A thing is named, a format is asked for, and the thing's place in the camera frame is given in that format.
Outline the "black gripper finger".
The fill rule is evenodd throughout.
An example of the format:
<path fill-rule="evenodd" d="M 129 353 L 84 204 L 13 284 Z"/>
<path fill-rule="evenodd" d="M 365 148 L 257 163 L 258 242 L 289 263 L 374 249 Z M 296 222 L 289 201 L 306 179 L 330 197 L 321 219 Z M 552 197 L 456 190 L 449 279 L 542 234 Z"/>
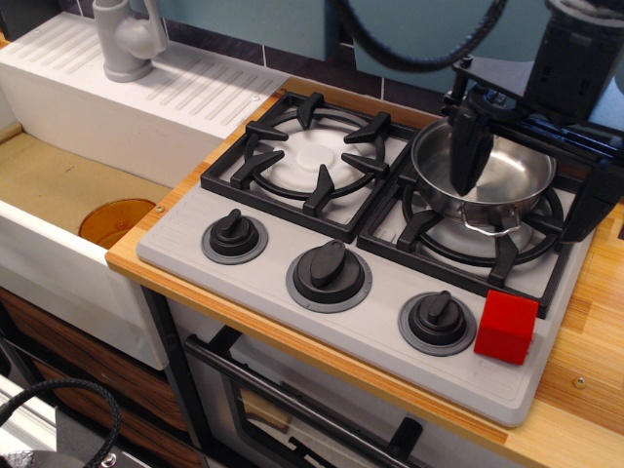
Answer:
<path fill-rule="evenodd" d="M 469 95 L 451 112 L 450 182 L 460 196 L 476 185 L 493 148 L 490 115 L 484 95 Z"/>
<path fill-rule="evenodd" d="M 579 243 L 603 221 L 623 196 L 623 168 L 602 160 L 584 179 L 567 214 L 560 240 Z"/>

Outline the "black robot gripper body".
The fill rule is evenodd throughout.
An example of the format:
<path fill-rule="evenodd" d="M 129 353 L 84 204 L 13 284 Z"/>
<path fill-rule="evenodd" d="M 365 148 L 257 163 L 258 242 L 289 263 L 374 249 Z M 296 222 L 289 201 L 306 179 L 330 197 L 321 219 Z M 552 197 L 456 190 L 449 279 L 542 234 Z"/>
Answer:
<path fill-rule="evenodd" d="M 538 114 L 558 128 L 622 136 L 623 94 L 614 80 L 622 60 L 622 14 L 554 13 L 534 61 L 465 56 L 456 62 L 453 110 L 469 95 L 484 95 L 492 135 L 497 125 Z"/>

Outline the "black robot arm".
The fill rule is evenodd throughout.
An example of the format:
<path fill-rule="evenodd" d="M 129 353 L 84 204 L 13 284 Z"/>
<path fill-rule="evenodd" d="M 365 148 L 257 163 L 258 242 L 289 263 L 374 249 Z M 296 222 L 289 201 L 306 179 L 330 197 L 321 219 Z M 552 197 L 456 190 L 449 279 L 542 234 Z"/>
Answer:
<path fill-rule="evenodd" d="M 623 195 L 623 60 L 620 1 L 549 1 L 551 17 L 532 62 L 490 58 L 453 65 L 448 97 L 451 183 L 468 193 L 494 136 L 586 167 L 560 240 L 584 240 Z"/>

